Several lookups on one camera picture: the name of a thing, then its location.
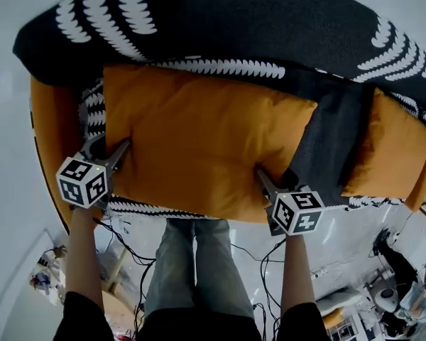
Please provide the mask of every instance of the patterned fabric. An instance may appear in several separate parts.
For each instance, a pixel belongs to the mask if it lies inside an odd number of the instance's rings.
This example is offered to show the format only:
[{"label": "patterned fabric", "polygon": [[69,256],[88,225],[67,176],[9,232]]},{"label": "patterned fabric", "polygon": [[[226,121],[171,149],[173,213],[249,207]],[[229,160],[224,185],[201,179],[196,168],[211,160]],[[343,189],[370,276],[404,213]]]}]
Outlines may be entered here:
[{"label": "patterned fabric", "polygon": [[397,94],[396,92],[389,92],[388,96],[398,101],[407,112],[411,113],[414,117],[426,125],[426,110],[419,106],[414,99]]},{"label": "patterned fabric", "polygon": [[[378,85],[426,109],[426,52],[354,0],[64,0],[27,23],[13,51],[41,82],[70,87],[85,87],[106,63],[173,58],[175,68],[245,72],[258,84],[253,77],[282,72],[254,63],[278,59]],[[214,60],[185,60],[193,54]]]},{"label": "patterned fabric", "polygon": [[384,198],[384,197],[367,197],[367,196],[354,196],[350,197],[349,206],[346,211],[357,210],[359,208],[367,207],[372,205],[374,207],[380,207],[385,204],[398,206],[402,205],[404,200],[400,198]]}]

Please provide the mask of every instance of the white floor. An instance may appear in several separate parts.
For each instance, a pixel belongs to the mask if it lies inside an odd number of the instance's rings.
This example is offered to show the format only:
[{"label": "white floor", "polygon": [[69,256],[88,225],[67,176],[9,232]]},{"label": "white floor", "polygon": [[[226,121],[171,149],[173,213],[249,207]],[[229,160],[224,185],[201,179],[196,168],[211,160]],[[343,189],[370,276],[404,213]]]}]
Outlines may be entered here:
[{"label": "white floor", "polygon": [[[376,257],[369,257],[373,238],[381,228],[390,227],[395,234],[400,232],[397,242],[393,245],[401,251],[420,270],[426,260],[426,218],[420,213],[413,214],[406,222],[411,212],[404,206],[385,205],[380,208],[367,207],[366,209],[346,212],[335,210],[326,212],[315,233],[305,235],[310,268],[319,275],[312,282],[315,295],[320,298],[344,286],[360,287],[363,280],[372,275],[382,263]],[[131,223],[129,234],[125,241],[134,251],[146,257],[154,257],[160,238],[165,228],[165,220],[125,218]],[[257,259],[262,259],[282,237],[272,238],[266,224],[249,224],[230,221],[232,242],[246,248]],[[103,236],[102,243],[110,240],[110,234]],[[121,245],[114,240],[110,247],[119,254]],[[246,252],[232,248],[236,265],[239,268],[246,290],[252,303],[261,302],[267,310],[267,332],[271,331],[273,321],[268,312],[266,294],[260,277],[260,262],[254,261]],[[272,259],[282,260],[283,247],[272,254]],[[136,265],[129,256],[124,262],[124,270],[129,276],[126,287],[130,297],[138,300],[139,283],[143,267]],[[144,282],[143,290],[146,293],[148,283],[153,274],[149,271]],[[275,299],[280,298],[283,275],[283,264],[269,263],[266,272],[268,289]],[[273,313],[279,314],[277,307],[272,304]],[[262,330],[262,315],[256,310],[256,322]]]}]

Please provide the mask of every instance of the black cable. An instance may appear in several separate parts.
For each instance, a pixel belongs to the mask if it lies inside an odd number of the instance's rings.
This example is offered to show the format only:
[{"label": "black cable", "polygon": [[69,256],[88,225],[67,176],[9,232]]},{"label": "black cable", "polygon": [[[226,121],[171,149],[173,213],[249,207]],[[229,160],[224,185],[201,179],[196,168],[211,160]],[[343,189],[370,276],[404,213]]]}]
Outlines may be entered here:
[{"label": "black cable", "polygon": [[[239,247],[238,245],[235,244],[231,244],[233,247],[236,247],[237,249],[243,250],[244,252],[246,252],[253,260],[255,261],[262,261],[263,259],[257,259],[253,254],[251,254],[248,250],[246,250],[243,247]],[[283,260],[268,260],[269,263],[284,263]],[[319,274],[315,273],[314,271],[310,271],[310,273],[315,276],[315,278],[319,278]]]},{"label": "black cable", "polygon": [[150,263],[144,263],[143,261],[145,260],[145,261],[149,261],[149,262],[152,262],[152,261],[154,261],[155,260],[155,258],[146,258],[146,257],[144,257],[144,256],[139,256],[138,254],[136,254],[135,253],[135,251],[131,248],[131,247],[129,247],[128,246],[128,244],[123,240],[123,237],[117,232],[117,231],[115,231],[114,230],[114,228],[112,227],[112,226],[110,226],[110,225],[108,225],[108,224],[105,224],[105,223],[103,223],[103,222],[101,222],[101,221],[99,221],[99,220],[97,220],[97,219],[93,219],[93,221],[95,221],[97,224],[100,224],[101,226],[103,226],[103,227],[105,227],[106,229],[108,229],[110,232],[113,232],[114,234],[115,234],[115,236],[116,236],[116,238],[121,242],[121,244],[125,247],[125,249],[126,250],[128,250],[130,253],[131,253],[131,256],[132,256],[132,258],[133,258],[133,260],[136,262],[136,264],[138,264],[138,265],[142,265],[142,266],[147,266],[147,265],[149,265]]},{"label": "black cable", "polygon": [[[112,227],[112,219],[109,220],[109,224]],[[114,233],[112,232],[112,237],[111,237],[111,241],[109,241],[109,243],[107,244],[107,248],[105,253],[107,252],[107,250],[109,250],[109,247],[111,246],[112,240],[114,239]]]},{"label": "black cable", "polygon": [[[246,250],[243,247],[239,247],[238,245],[235,244],[231,244],[233,247],[236,247],[237,249],[243,250],[244,252],[246,252],[251,258],[253,258],[255,261],[262,261],[263,259],[257,259],[254,257],[253,254],[251,254],[248,250]],[[270,263],[283,263],[283,260],[268,260]]]},{"label": "black cable", "polygon": [[279,320],[280,320],[280,317],[277,320],[275,320],[275,322],[273,322],[273,338],[271,339],[271,341],[276,341],[276,335],[278,334],[279,327],[280,327]]},{"label": "black cable", "polygon": [[267,284],[266,284],[266,269],[267,269],[267,265],[268,265],[268,260],[270,259],[270,255],[277,249],[279,248],[283,243],[285,243],[285,239],[278,242],[272,250],[270,250],[262,259],[261,261],[261,279],[262,279],[262,284],[263,284],[263,289],[265,290],[266,296],[267,296],[267,306],[268,306],[268,310],[270,311],[271,317],[274,319],[274,324],[273,324],[273,331],[276,329],[276,326],[280,326],[279,324],[279,318],[277,318],[274,314],[273,311],[271,310],[271,300],[280,308],[280,304],[278,301],[276,301],[276,299],[271,295],[270,291],[268,290]]},{"label": "black cable", "polygon": [[145,280],[145,277],[146,277],[148,271],[150,270],[151,266],[153,265],[153,263],[155,261],[156,261],[156,259],[153,260],[151,263],[147,264],[146,265],[146,269],[143,271],[143,274],[142,274],[141,284],[140,284],[141,294],[139,296],[139,302],[137,303],[138,305],[136,307],[136,312],[134,313],[134,330],[135,331],[134,331],[134,337],[133,338],[135,340],[137,340],[137,335],[138,335],[138,332],[139,332],[139,326],[137,324],[137,316],[138,316],[139,312],[143,309],[142,308],[142,295],[143,295],[142,287],[143,287],[143,281]]},{"label": "black cable", "polygon": [[156,259],[155,258],[146,258],[144,256],[139,256],[138,254],[135,253],[135,251],[123,240],[123,237],[114,230],[114,228],[112,227],[112,225],[108,225],[105,224],[104,222],[99,221],[98,219],[93,219],[93,221],[95,221],[97,224],[105,227],[106,229],[108,229],[110,232],[112,232],[112,238],[115,235],[116,238],[121,242],[121,244],[125,247],[126,250],[128,250],[134,260],[134,262],[138,265],[142,265],[145,266],[146,269],[143,271],[142,274],[142,278],[141,278],[141,284],[140,284],[140,295],[139,295],[139,302],[138,305],[136,307],[136,312],[134,313],[134,335],[133,338],[135,340],[137,340],[137,335],[138,335],[138,331],[139,331],[139,327],[137,324],[137,316],[139,314],[139,312],[143,309],[143,304],[142,304],[142,297],[146,298],[145,295],[143,294],[143,281],[145,280],[145,277],[148,273],[148,271],[150,270],[151,266],[155,263]]},{"label": "black cable", "polygon": [[253,305],[254,309],[256,309],[256,307],[259,307],[262,309],[262,317],[263,317],[262,341],[266,341],[267,340],[267,330],[266,330],[267,312],[265,311],[265,308],[263,307],[262,303],[256,303],[255,305]]},{"label": "black cable", "polygon": [[403,230],[404,230],[404,227],[406,226],[406,224],[407,224],[407,222],[408,222],[408,220],[412,217],[412,215],[414,214],[414,212],[412,212],[410,215],[409,215],[409,217],[407,217],[407,219],[405,219],[405,223],[404,223],[404,226],[403,226],[403,228],[399,231],[399,233],[397,233],[396,234],[396,236],[397,237],[399,237],[401,234],[402,234],[402,232],[403,232]]}]

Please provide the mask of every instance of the white wall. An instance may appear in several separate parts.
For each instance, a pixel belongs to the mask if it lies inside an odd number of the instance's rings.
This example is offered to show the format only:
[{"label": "white wall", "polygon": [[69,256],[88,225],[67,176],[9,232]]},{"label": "white wall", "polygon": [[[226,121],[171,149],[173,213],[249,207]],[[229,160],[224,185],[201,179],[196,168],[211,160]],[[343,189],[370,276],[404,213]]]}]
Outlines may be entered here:
[{"label": "white wall", "polygon": [[36,154],[29,75],[11,52],[19,28],[57,1],[0,0],[0,300],[43,229],[64,234]]},{"label": "white wall", "polygon": [[45,228],[53,240],[64,233],[38,162],[28,99],[16,98],[0,104],[0,296]]},{"label": "white wall", "polygon": [[53,305],[25,284],[9,315],[1,341],[51,340],[62,317],[61,305]]}]

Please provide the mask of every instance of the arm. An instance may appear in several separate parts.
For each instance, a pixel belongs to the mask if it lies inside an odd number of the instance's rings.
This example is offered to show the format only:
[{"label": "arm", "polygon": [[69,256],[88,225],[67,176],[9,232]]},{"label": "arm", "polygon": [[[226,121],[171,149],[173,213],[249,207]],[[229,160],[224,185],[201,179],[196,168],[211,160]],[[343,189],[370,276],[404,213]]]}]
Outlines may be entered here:
[{"label": "arm", "polygon": [[302,303],[315,303],[305,240],[302,235],[287,236],[281,316],[288,309]]},{"label": "arm", "polygon": [[426,293],[426,273],[425,273],[425,285],[423,287],[423,290],[421,294],[418,296],[417,300],[412,304],[412,306],[409,309],[409,314],[412,316],[412,318],[418,319],[421,317],[422,314],[422,308],[421,304],[423,303]]},{"label": "arm", "polygon": [[76,208],[72,213],[67,254],[66,290],[95,302],[104,312],[101,277],[94,245],[93,212]]}]

